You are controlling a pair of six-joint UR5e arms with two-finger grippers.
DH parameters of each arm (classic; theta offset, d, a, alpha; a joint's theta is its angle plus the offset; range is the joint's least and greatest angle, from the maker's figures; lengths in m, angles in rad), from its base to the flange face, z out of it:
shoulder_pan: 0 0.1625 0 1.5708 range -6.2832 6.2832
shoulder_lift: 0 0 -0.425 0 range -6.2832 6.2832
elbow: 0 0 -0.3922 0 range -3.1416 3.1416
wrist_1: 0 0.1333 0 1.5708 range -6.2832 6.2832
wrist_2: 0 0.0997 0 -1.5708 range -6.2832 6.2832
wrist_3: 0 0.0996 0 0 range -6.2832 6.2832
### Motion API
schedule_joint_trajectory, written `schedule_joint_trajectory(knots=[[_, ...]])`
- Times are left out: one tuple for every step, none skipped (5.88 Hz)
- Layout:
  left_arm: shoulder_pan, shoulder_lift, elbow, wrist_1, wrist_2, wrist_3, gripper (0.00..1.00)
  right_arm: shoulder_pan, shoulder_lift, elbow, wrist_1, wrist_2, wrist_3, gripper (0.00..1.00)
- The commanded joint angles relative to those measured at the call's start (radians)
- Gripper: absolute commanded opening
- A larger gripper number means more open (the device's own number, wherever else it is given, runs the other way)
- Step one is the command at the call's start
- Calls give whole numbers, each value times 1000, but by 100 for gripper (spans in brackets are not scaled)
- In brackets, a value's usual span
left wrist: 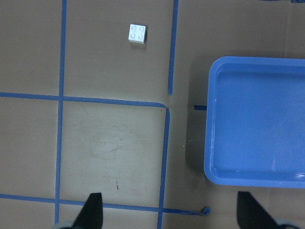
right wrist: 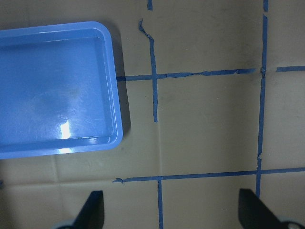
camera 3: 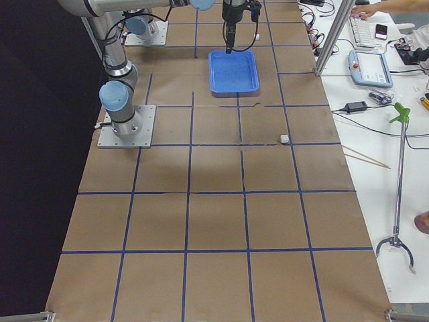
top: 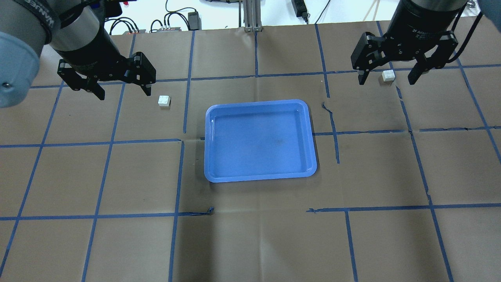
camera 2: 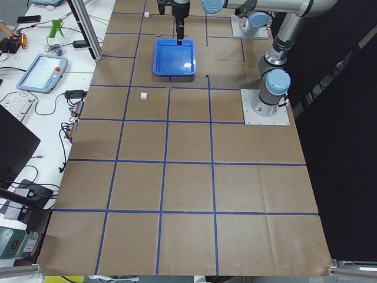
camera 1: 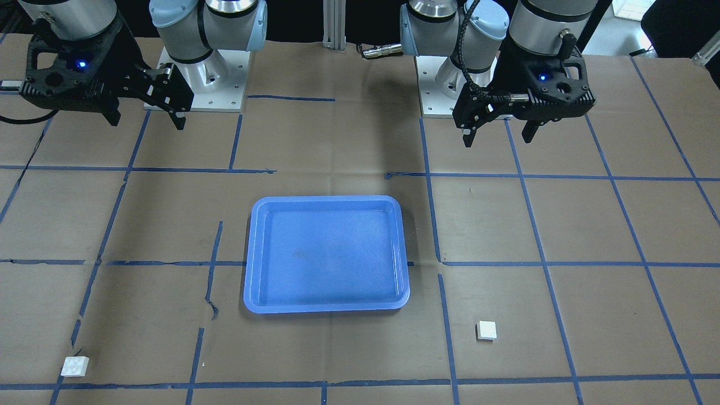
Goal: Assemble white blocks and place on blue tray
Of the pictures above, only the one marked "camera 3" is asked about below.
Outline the person hand at desk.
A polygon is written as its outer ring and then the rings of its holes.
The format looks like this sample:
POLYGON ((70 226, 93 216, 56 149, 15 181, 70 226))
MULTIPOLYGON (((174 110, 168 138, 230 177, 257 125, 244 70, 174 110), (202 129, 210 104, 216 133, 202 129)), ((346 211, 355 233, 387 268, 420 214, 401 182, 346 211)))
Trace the person hand at desk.
POLYGON ((376 4, 374 5, 356 5, 351 10, 351 17, 367 19, 373 16, 378 11, 376 4))

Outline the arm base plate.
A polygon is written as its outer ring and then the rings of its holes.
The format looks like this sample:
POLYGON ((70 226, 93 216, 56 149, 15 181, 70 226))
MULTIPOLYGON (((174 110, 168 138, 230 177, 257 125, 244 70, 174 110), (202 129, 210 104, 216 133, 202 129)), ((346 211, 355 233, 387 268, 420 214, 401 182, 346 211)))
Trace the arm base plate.
POLYGON ((155 105, 134 105, 135 113, 127 123, 111 121, 106 112, 97 146, 99 148, 151 148, 154 122, 156 119, 155 105))
POLYGON ((168 33, 168 22, 146 20, 136 17, 125 23, 127 36, 125 46, 128 47, 155 47, 165 46, 168 33))

